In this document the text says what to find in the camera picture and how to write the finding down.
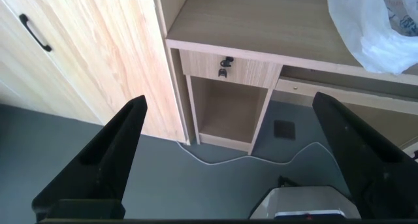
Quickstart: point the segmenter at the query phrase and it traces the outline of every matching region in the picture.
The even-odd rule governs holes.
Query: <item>cabinet door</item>
[[[99,123],[6,4],[0,1],[0,81],[5,103],[21,108]]]
[[[49,55],[103,123],[145,95],[142,132],[185,140],[153,0],[5,1],[44,31]]]
[[[30,106],[13,90],[9,89],[4,83],[0,82],[0,104],[17,106],[29,109]]]

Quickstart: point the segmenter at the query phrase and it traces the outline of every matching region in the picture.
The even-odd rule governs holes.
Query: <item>gray floor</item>
[[[296,123],[295,141],[272,136],[274,120]],[[0,105],[2,223],[33,223],[31,201],[101,127]],[[286,162],[311,142],[326,145],[311,108],[271,102],[255,156]],[[207,162],[245,155],[212,145],[188,147]],[[141,136],[125,190],[125,218],[247,218],[279,175],[302,185],[332,185],[348,194],[332,157],[313,145],[288,165],[242,159],[204,165],[175,142]]]

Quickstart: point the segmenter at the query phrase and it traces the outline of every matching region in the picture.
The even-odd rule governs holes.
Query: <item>white cable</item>
[[[237,158],[234,158],[234,159],[228,159],[226,161],[221,161],[221,162],[217,162],[217,163],[208,163],[206,161],[203,161],[202,159],[199,159],[196,155],[194,155],[193,153],[191,153],[190,151],[188,151],[187,149],[185,149],[179,142],[177,142],[177,145],[183,151],[185,151],[186,153],[188,153],[190,156],[192,156],[193,158],[195,158],[197,161],[201,162],[202,164],[211,165],[211,166],[212,165],[222,165],[222,164],[225,164],[225,163],[230,163],[230,162],[237,161],[237,160],[240,160],[240,159],[245,159],[245,158],[256,159],[256,160],[263,161],[263,162],[266,162],[266,163],[270,163],[270,164],[273,164],[273,165],[288,165],[289,163],[292,163],[292,161],[296,158],[296,156],[298,156],[298,154],[300,154],[301,152],[303,152],[306,148],[308,148],[308,147],[310,147],[312,145],[315,145],[315,144],[321,146],[331,156],[331,158],[334,160],[335,164],[338,166],[338,163],[335,160],[335,158],[332,155],[332,153],[330,151],[328,151],[328,149],[326,147],[324,147],[324,145],[322,145],[319,142],[312,142],[311,144],[305,146],[300,151],[298,151],[298,153],[296,153],[290,161],[288,161],[288,162],[282,162],[282,163],[280,163],[280,162],[273,162],[273,161],[269,161],[269,160],[266,160],[266,159],[261,159],[261,158],[258,158],[258,157],[255,157],[255,156],[251,156],[251,155],[244,155],[244,156],[241,156],[241,157],[237,157]]]

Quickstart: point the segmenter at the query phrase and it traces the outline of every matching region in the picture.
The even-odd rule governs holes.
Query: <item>wood grain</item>
[[[208,98],[202,127],[199,132],[251,143],[257,121],[259,88],[205,80],[208,82]]]
[[[281,71],[281,65],[276,63],[234,58],[232,67],[226,68],[225,78],[218,76],[225,56],[186,50],[180,50],[180,56],[184,74],[262,88],[274,88]]]
[[[67,80],[106,123],[145,95],[142,132],[185,142],[153,0],[7,0],[44,32]]]
[[[206,102],[208,100],[209,86],[206,80],[186,76],[187,87],[190,96],[190,105],[193,115],[193,125],[195,126],[197,144],[201,143],[199,129],[203,127]]]
[[[173,21],[177,17],[185,0],[154,0],[156,5],[157,16],[160,24],[160,31],[162,37],[167,36],[167,30],[170,29]],[[164,40],[164,48],[169,64],[171,81],[174,89],[174,94],[177,99],[177,106],[179,110],[180,119],[184,130],[186,144],[190,144],[195,137],[193,116],[191,113],[191,106],[189,101],[189,93],[187,90],[187,83],[183,75],[182,63],[180,61],[180,54],[178,50],[170,49]]]
[[[284,66],[281,70],[280,78],[283,77],[340,86],[343,88],[359,89],[361,91],[369,91],[377,94],[418,99],[418,87],[409,84],[289,66]]]
[[[272,95],[272,100],[312,107],[314,98],[296,93],[275,91]],[[402,148],[405,143],[418,136],[418,116],[416,115],[349,104],[345,102],[344,98],[339,97],[337,97],[337,100],[341,101],[399,148]]]
[[[314,97],[315,94],[320,91],[321,93],[328,94],[345,103],[418,115],[418,101],[415,101],[414,99],[395,99],[392,97],[363,93],[357,90],[291,78],[280,78],[276,90],[307,95],[310,97]]]
[[[14,106],[100,123],[44,50],[0,1],[0,79],[19,95]]]
[[[208,135],[206,133],[199,133],[199,137],[201,138],[202,143],[207,143],[216,146],[223,146],[230,149],[241,150],[244,152],[248,152],[251,148],[251,144],[248,142],[241,142],[237,140],[231,140],[228,138],[223,138],[214,135]]]
[[[271,96],[273,93],[273,89],[269,89],[265,94],[260,94],[259,96],[259,106],[257,107],[257,110],[255,111],[255,115],[257,116],[255,118],[255,129],[254,129],[254,135],[253,140],[251,141],[251,147],[248,148],[248,155],[251,155],[254,150],[254,145],[257,141],[257,137],[260,132],[261,125],[263,124],[264,116],[266,115],[268,103],[270,102]]]
[[[339,36],[327,0],[187,0],[167,44],[418,86],[416,71],[365,71]]]
[[[155,0],[158,12],[162,17],[164,37],[167,36],[168,31],[177,18],[177,15],[182,9],[185,1],[186,0]]]
[[[30,105],[24,99],[22,99],[16,92],[8,88],[2,81],[0,81],[0,104],[31,109]]]

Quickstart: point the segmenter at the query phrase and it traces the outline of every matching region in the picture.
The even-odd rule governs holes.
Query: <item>drawer handle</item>
[[[29,28],[29,26],[27,25],[27,22],[29,21],[29,18],[27,18],[27,16],[25,14],[21,14],[19,16],[20,22],[24,25],[24,27],[27,29],[27,31],[32,35],[32,37],[38,42],[38,44],[47,52],[51,52],[52,48],[49,45],[43,45],[39,39],[35,36],[35,34],[33,34],[33,32],[31,31],[31,29]]]
[[[226,57],[225,58],[225,60],[222,60],[221,61],[221,67],[222,68],[220,68],[220,70],[218,70],[218,72],[217,72],[217,76],[219,77],[219,76],[223,76],[223,77],[227,77],[227,70],[225,69],[225,67],[232,67],[231,66],[231,62],[233,62],[234,61],[234,58],[233,57]]]

